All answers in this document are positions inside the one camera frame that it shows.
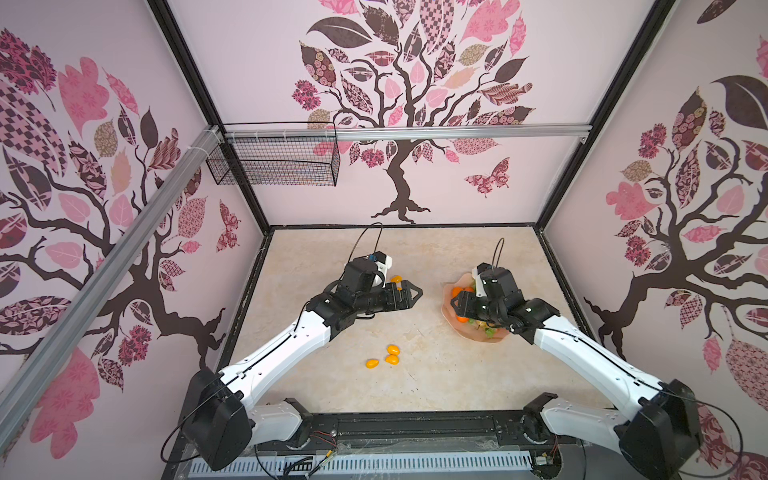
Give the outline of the pink petal-shaped fruit bowl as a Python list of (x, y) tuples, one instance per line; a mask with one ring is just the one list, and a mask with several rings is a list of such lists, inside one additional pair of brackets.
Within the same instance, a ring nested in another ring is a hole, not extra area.
[(478, 342), (478, 343), (498, 343), (501, 342), (504, 338), (510, 335), (510, 332), (504, 329), (497, 329), (496, 335), (493, 338), (486, 338), (483, 335), (482, 331), (477, 331), (473, 328), (473, 326), (468, 322), (465, 324), (459, 323), (456, 320), (456, 316), (454, 314), (454, 311), (452, 307), (450, 306), (450, 300), (452, 289), (455, 287), (460, 287), (463, 290), (465, 290), (466, 287), (469, 287), (473, 281), (472, 274), (467, 272), (464, 273), (456, 282), (454, 283), (447, 283), (443, 287), (443, 303), (441, 306), (441, 312), (443, 314), (443, 317), (445, 318), (446, 322), (451, 326), (451, 328), (461, 337)]

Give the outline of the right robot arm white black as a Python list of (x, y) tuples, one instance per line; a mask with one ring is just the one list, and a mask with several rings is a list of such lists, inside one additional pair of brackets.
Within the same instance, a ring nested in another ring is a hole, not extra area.
[(551, 354), (600, 391), (609, 409), (584, 407), (545, 392), (523, 409), (521, 429), (532, 443), (555, 436), (585, 440), (622, 455), (646, 479), (672, 479), (702, 445), (693, 391), (665, 383), (605, 349), (540, 298), (527, 299), (512, 273), (481, 263), (474, 288), (454, 294), (458, 318), (519, 335)]

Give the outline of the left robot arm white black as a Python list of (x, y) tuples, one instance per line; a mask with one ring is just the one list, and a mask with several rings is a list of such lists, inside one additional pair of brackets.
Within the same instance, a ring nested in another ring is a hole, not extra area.
[(247, 448), (272, 442), (303, 445), (310, 413), (297, 401), (264, 405), (261, 398), (305, 357), (326, 346), (357, 320), (413, 308), (423, 291), (408, 280), (389, 280), (389, 256), (375, 252), (349, 261), (339, 279), (302, 307), (297, 319), (261, 348), (190, 380), (178, 430), (198, 458), (219, 471)]

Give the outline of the green grape bunch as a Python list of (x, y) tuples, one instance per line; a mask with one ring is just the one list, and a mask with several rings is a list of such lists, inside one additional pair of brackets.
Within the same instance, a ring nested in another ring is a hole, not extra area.
[(486, 338), (493, 338), (496, 335), (497, 328), (495, 323), (490, 320), (488, 310), (490, 301), (485, 293), (483, 284), (479, 280), (474, 279), (465, 290), (469, 295), (466, 316), (468, 322), (475, 330), (482, 331)]

